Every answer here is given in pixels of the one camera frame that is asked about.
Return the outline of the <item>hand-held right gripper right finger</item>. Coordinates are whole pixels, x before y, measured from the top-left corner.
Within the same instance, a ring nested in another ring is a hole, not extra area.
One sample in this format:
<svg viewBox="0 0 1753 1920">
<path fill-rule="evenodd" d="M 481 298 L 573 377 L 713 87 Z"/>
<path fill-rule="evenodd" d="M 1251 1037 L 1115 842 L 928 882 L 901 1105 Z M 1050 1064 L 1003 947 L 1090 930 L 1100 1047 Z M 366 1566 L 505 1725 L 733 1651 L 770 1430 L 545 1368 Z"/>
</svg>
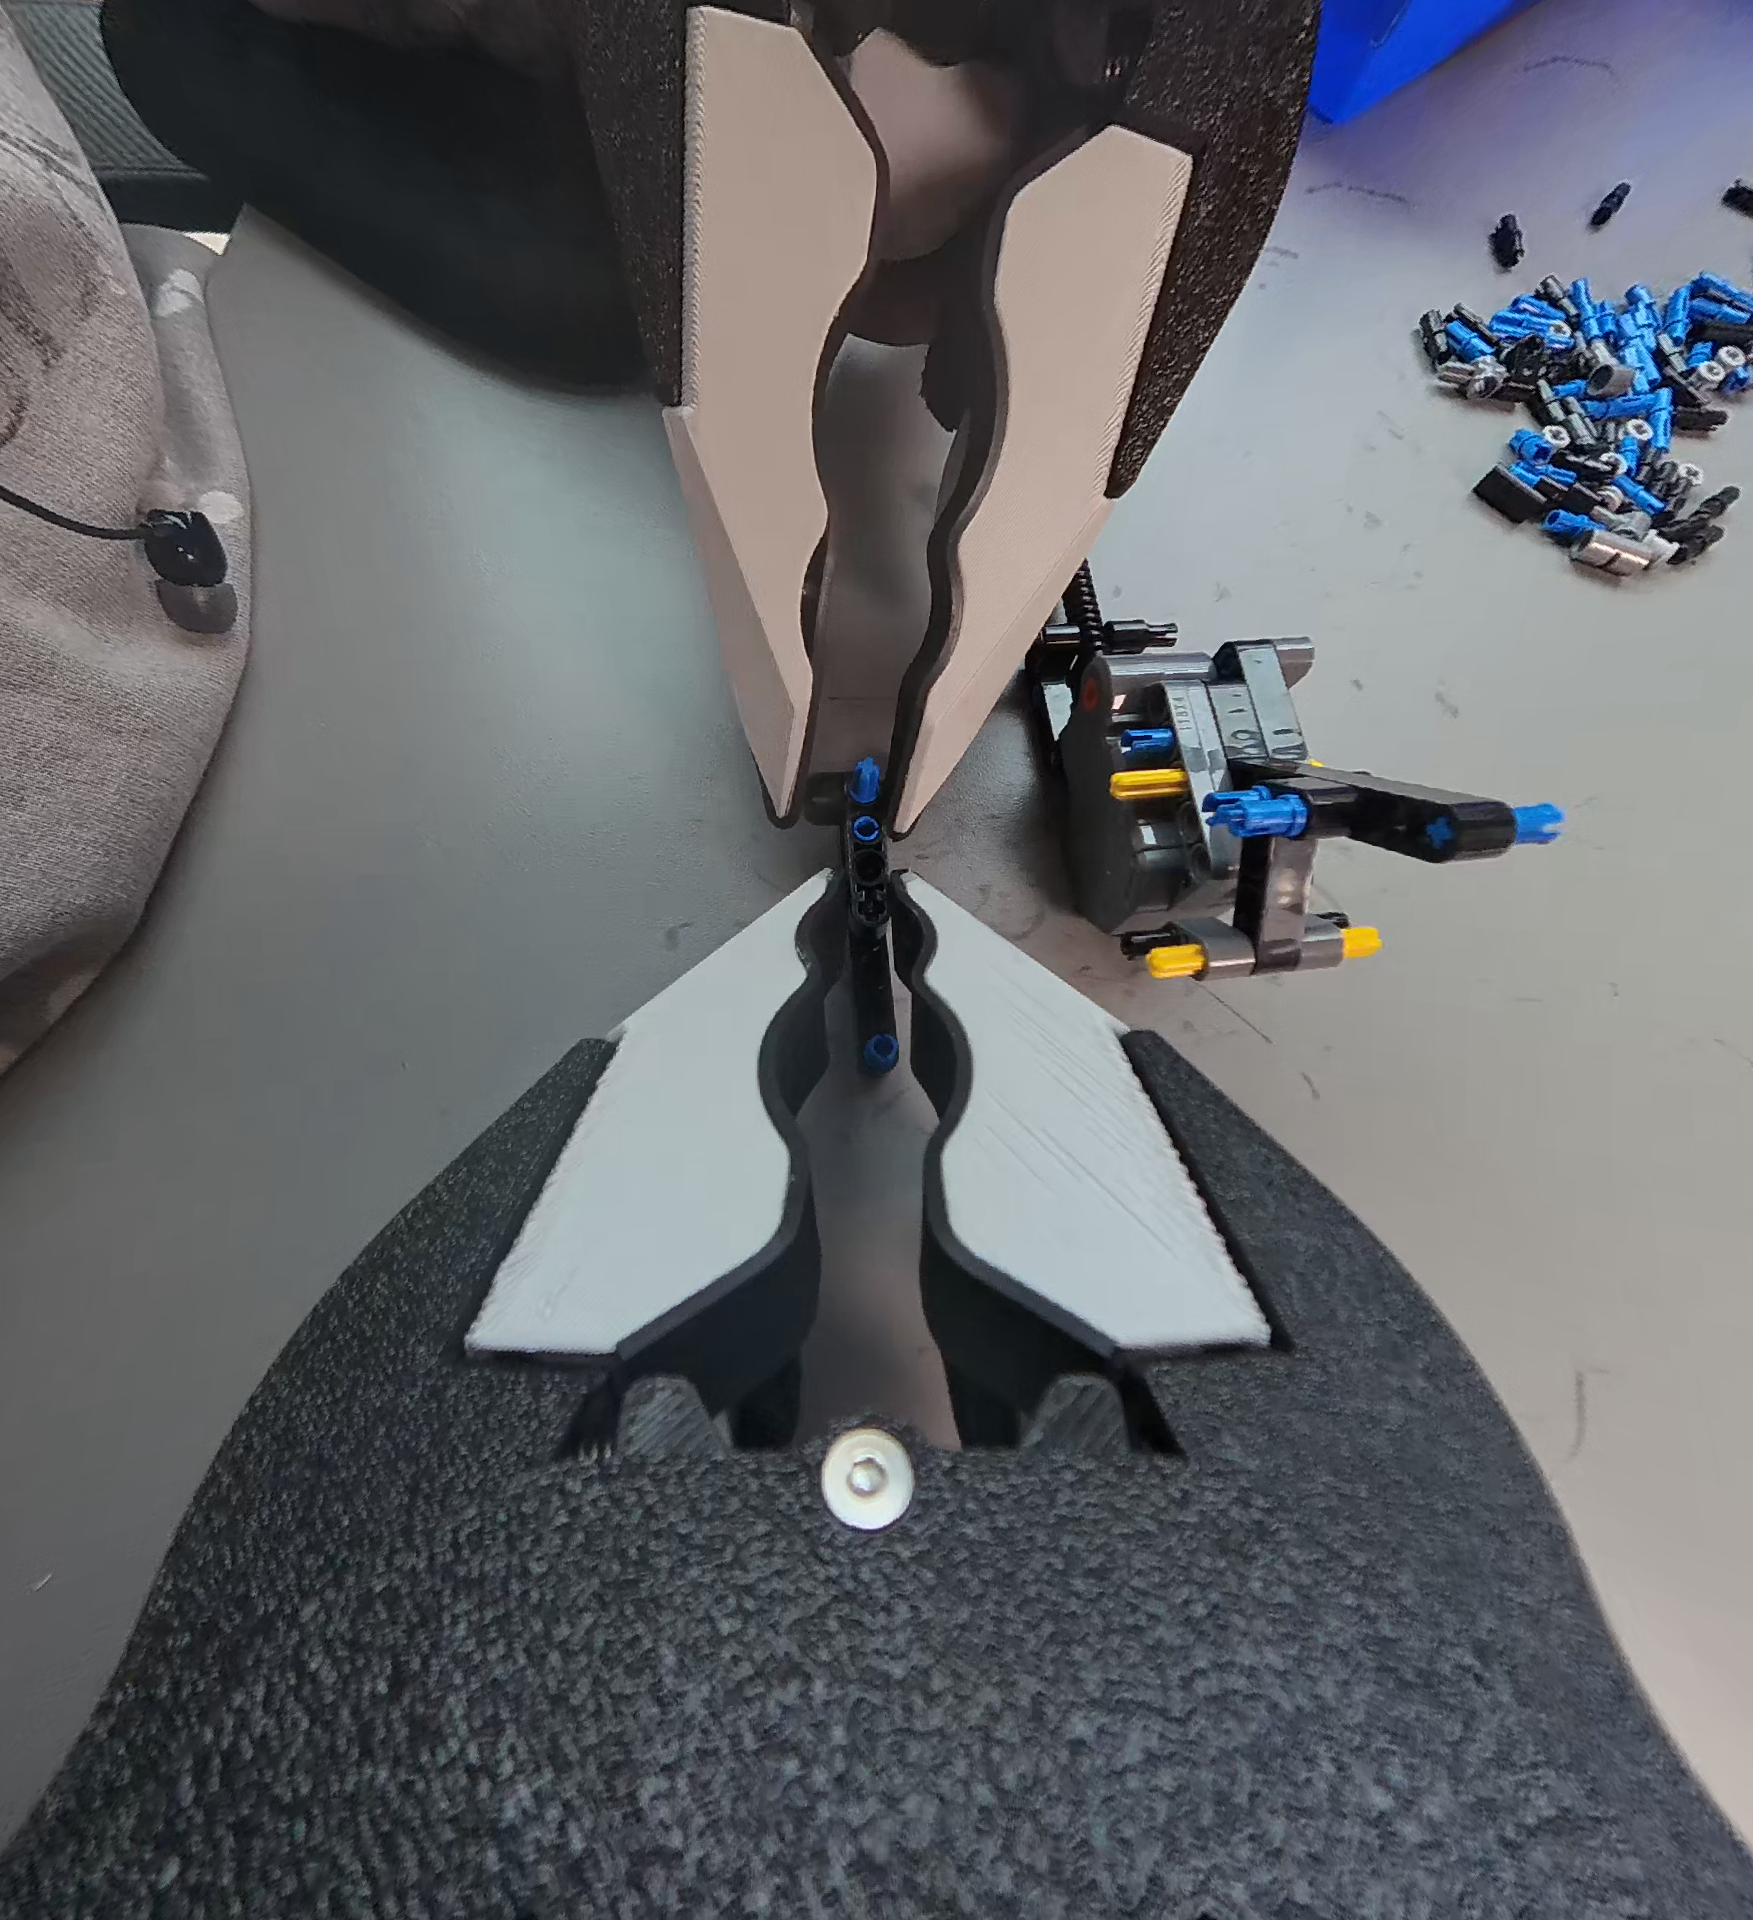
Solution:
<svg viewBox="0 0 1753 1920">
<path fill-rule="evenodd" d="M 1273 1319 L 1130 1058 L 1134 1030 L 923 875 L 895 882 L 925 1323 L 960 1410 L 1273 1351 Z"/>
</svg>

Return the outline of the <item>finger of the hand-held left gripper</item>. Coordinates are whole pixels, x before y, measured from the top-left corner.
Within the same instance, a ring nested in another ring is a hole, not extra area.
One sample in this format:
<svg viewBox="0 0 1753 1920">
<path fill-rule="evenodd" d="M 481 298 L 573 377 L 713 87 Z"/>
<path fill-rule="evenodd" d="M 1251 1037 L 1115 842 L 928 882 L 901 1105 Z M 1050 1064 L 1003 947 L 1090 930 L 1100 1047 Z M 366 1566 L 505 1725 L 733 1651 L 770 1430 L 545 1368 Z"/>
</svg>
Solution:
<svg viewBox="0 0 1753 1920">
<path fill-rule="evenodd" d="M 923 672 L 896 711 L 889 817 L 901 837 L 960 765 L 1108 519 L 1189 182 L 1189 154 L 1101 127 L 1023 179 L 989 226 L 989 369 L 933 528 Z"/>
<path fill-rule="evenodd" d="M 684 362 L 667 407 L 721 660 L 777 821 L 814 730 L 808 576 L 832 507 L 818 383 L 871 261 L 885 164 L 794 22 L 689 10 Z"/>
</svg>

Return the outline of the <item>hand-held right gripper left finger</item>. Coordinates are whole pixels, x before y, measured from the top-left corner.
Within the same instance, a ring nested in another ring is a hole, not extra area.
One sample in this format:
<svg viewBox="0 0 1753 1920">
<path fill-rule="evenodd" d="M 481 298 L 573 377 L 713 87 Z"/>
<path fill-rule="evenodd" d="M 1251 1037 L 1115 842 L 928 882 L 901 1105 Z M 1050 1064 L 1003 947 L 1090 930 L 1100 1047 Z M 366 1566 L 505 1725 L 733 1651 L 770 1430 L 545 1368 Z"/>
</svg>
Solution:
<svg viewBox="0 0 1753 1920">
<path fill-rule="evenodd" d="M 807 1346 L 821 1240 L 801 1111 L 829 1064 L 832 874 L 637 1007 L 465 1347 L 689 1380 L 713 1410 Z"/>
</svg>

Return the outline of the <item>black bent brick beam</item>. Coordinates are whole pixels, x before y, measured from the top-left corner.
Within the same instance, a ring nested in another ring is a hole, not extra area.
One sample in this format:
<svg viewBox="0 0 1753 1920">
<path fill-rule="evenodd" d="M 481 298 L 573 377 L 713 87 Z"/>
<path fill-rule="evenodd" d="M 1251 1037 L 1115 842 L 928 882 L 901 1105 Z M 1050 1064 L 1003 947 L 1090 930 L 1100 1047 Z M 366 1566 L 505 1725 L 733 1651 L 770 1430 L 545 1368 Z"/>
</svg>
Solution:
<svg viewBox="0 0 1753 1920">
<path fill-rule="evenodd" d="M 885 768 L 868 753 L 851 763 L 838 808 L 838 866 L 844 875 L 854 1050 L 858 1067 L 868 1078 L 892 1074 L 902 1058 L 889 947 L 892 871 L 889 832 L 881 819 L 882 797 Z"/>
</svg>

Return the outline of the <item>grey desk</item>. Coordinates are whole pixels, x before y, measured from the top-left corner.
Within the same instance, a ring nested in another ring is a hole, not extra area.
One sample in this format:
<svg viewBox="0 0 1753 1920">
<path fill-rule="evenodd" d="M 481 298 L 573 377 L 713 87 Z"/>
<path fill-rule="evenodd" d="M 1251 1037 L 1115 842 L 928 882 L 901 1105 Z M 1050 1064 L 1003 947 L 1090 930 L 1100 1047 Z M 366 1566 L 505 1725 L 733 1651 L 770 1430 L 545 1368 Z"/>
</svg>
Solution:
<svg viewBox="0 0 1753 1920">
<path fill-rule="evenodd" d="M 1323 760 L 1561 801 L 1558 848 L 1323 893 L 1386 953 L 1138 990 L 1057 901 L 997 717 L 912 864 L 1182 1047 L 1487 1368 L 1753 1849 L 1753 404 L 1692 569 L 1602 582 L 1473 497 L 1420 309 L 1488 222 L 1608 288 L 1749 273 L 1753 2 L 1541 2 L 1342 127 L 1097 549 L 1194 639 L 1308 635 Z M 1611 184 L 1618 219 L 1589 226 Z M 253 643 L 135 945 L 0 1081 L 0 1852 L 327 1282 L 578 1037 L 812 858 L 754 791 L 663 427 L 519 390 L 276 226 L 211 279 Z"/>
</svg>

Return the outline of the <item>blue plastic bin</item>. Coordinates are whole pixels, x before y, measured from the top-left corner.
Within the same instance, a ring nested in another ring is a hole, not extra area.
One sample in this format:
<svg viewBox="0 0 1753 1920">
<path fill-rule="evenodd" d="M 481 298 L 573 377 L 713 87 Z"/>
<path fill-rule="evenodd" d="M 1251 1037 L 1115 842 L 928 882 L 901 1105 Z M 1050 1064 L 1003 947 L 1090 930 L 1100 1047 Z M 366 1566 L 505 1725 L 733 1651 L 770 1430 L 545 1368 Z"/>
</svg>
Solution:
<svg viewBox="0 0 1753 1920">
<path fill-rule="evenodd" d="M 1349 121 L 1532 2 L 1320 2 L 1310 111 Z"/>
</svg>

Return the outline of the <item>grey toy brick model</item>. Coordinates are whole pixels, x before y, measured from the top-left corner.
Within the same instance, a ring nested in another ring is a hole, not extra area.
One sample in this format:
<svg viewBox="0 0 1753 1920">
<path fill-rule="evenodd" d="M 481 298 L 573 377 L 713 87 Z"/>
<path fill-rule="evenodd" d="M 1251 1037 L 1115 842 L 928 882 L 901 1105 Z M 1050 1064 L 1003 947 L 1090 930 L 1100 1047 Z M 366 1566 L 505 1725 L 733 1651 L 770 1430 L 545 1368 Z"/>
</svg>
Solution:
<svg viewBox="0 0 1753 1920">
<path fill-rule="evenodd" d="M 1083 562 L 1024 656 L 1037 744 L 1061 797 L 1077 912 L 1160 982 L 1329 972 L 1386 942 L 1316 899 L 1347 842 L 1420 864 L 1555 844 L 1561 804 L 1508 804 L 1312 753 L 1295 686 L 1310 637 L 1188 646 L 1114 616 Z"/>
</svg>

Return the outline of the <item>pile of blue black pins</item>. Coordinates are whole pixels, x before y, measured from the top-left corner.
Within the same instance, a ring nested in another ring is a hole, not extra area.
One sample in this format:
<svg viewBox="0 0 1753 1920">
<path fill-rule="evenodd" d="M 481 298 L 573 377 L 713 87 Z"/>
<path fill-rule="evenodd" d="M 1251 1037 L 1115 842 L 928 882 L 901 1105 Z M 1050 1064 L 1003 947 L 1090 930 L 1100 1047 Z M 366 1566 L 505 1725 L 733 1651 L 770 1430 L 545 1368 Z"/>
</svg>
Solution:
<svg viewBox="0 0 1753 1920">
<path fill-rule="evenodd" d="M 1611 579 L 1706 561 L 1743 491 L 1699 445 L 1753 404 L 1753 288 L 1693 273 L 1670 289 L 1544 276 L 1503 306 L 1429 306 L 1436 387 L 1508 428 L 1468 497 L 1503 525 Z"/>
</svg>

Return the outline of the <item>black earbud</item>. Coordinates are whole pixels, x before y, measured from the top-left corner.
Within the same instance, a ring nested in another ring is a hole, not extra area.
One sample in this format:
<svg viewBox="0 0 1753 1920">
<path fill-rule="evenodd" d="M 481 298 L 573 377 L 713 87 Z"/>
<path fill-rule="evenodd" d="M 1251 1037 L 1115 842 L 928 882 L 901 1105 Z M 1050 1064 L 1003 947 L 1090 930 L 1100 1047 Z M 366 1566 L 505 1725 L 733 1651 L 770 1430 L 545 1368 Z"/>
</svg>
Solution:
<svg viewBox="0 0 1753 1920">
<path fill-rule="evenodd" d="M 239 591 L 213 519 L 202 512 L 154 509 L 144 517 L 139 535 L 166 616 L 196 637 L 232 635 Z"/>
</svg>

